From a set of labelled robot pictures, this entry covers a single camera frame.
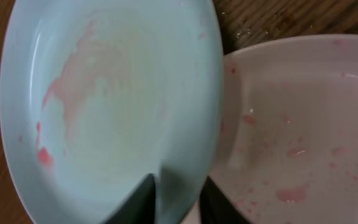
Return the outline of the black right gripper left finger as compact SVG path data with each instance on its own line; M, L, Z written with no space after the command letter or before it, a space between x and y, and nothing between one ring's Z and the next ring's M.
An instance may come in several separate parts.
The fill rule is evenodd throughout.
M154 224L155 203L155 177L148 174L120 209L103 224Z

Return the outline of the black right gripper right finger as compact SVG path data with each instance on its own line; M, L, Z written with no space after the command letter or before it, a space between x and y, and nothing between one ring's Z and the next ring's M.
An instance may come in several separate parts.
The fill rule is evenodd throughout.
M208 177L199 197L201 224L251 224Z

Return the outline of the light blue plate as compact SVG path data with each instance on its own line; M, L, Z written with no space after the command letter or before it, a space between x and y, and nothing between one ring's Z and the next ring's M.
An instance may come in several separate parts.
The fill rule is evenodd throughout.
M223 48L210 0L18 0L0 127L35 223L102 223L147 174L157 223L180 223L214 159Z

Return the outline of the white plate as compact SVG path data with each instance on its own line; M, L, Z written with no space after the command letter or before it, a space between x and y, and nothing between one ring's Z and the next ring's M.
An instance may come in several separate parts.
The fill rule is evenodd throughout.
M358 35L227 54L209 176L251 223L358 223Z

